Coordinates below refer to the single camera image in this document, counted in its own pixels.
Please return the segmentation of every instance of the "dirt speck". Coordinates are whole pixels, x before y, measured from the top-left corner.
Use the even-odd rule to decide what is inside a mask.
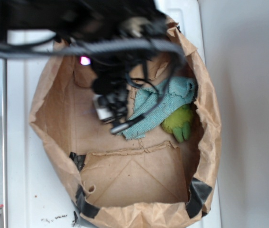
[[[42,221],[42,222],[50,223],[50,221],[49,221],[47,218],[42,218],[41,221]]]
[[[72,227],[79,227],[79,228],[82,227],[79,224],[77,224],[77,222],[75,220],[72,221],[71,226]]]
[[[62,215],[62,216],[56,216],[55,219],[60,219],[60,218],[64,218],[67,217],[68,215]]]

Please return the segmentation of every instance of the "wire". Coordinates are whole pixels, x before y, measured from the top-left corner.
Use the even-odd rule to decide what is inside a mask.
[[[160,94],[160,93],[159,93],[159,90],[157,89],[157,87],[155,87],[154,84],[152,84],[151,82],[149,82],[149,81],[147,81],[147,80],[145,80],[145,79],[143,79],[143,78],[131,78],[131,80],[143,81],[143,82],[149,84],[149,85],[156,91],[156,93],[157,93],[158,95]]]
[[[156,49],[159,52],[175,53],[177,62],[183,65],[186,60],[183,50],[177,44],[162,39],[145,40],[142,38],[117,39],[97,43],[80,43],[78,46],[66,47],[59,51],[34,51],[31,48],[15,48],[11,45],[0,44],[0,58],[32,58],[49,56],[88,56],[90,58],[102,55],[125,53],[130,51],[150,52]]]
[[[99,58],[96,58],[96,57],[92,57],[92,59],[94,61],[96,61],[97,63],[100,63],[100,64],[102,64],[104,66],[107,66],[107,67],[117,67],[117,66],[122,65],[122,64],[119,64],[119,63],[108,63],[108,62],[105,62],[103,60],[100,60]]]
[[[173,65],[171,66],[171,70],[170,70],[170,73],[169,73],[169,75],[168,75],[167,81],[166,81],[166,83],[165,83],[165,85],[164,85],[164,87],[163,87],[162,94],[161,94],[161,96],[158,97],[158,102],[157,102],[157,104],[154,105],[154,106],[153,106],[151,109],[149,109],[147,112],[145,112],[145,113],[143,113],[143,114],[137,116],[135,119],[127,120],[127,121],[125,121],[124,123],[122,123],[122,124],[120,124],[120,125],[118,125],[118,126],[116,126],[116,127],[113,127],[113,128],[110,130],[111,134],[117,134],[117,133],[122,132],[122,131],[124,131],[124,130],[130,128],[131,126],[137,124],[138,122],[140,122],[141,120],[143,120],[148,114],[150,114],[154,109],[156,109],[156,108],[161,104],[161,102],[163,101],[164,96],[165,96],[165,94],[166,94],[166,92],[167,92],[167,90],[168,90],[169,83],[170,83],[170,81],[171,81],[171,79],[172,79],[174,73],[176,72],[176,70],[178,69],[178,67],[180,67],[180,65],[179,65],[179,64],[176,64],[176,62],[174,61],[175,58],[176,58],[176,56],[173,55],[173,54],[171,54],[171,57],[172,57],[172,61],[171,61],[171,62],[173,63]]]
[[[21,50],[21,49],[28,49],[28,48],[34,48],[37,46],[41,46],[43,44],[49,43],[53,40],[56,40],[58,38],[58,35],[51,36],[47,39],[44,39],[42,41],[37,41],[37,42],[32,42],[29,44],[21,44],[21,45],[13,45],[13,44],[7,44],[7,43],[2,43],[0,42],[0,48],[3,49],[10,49],[13,48],[14,50]]]

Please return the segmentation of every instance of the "white wall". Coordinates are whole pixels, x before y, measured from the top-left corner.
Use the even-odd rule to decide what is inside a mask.
[[[222,116],[223,228],[269,228],[269,0],[200,0]]]

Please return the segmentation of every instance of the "blue cloth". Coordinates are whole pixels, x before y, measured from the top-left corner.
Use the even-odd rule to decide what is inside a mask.
[[[166,80],[156,88],[160,94],[163,92]],[[193,78],[175,76],[171,78],[168,92],[163,101],[142,121],[121,132],[127,140],[145,137],[145,133],[160,125],[170,114],[185,104],[193,101],[196,91],[196,81]],[[158,95],[154,88],[142,88],[137,91],[134,100],[134,114],[129,119],[134,119],[150,110],[157,104]]]

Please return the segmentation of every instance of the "white surface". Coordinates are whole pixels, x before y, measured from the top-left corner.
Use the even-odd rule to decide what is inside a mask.
[[[222,116],[223,228],[269,228],[269,0],[200,0]]]
[[[199,7],[195,0],[161,1],[161,9],[181,22],[181,30],[204,56]],[[45,34],[14,34],[12,41]],[[74,206],[56,176],[41,140],[28,125],[30,104],[46,59],[8,62],[8,223],[9,228],[68,228]],[[192,228],[220,228],[218,191],[211,213]]]

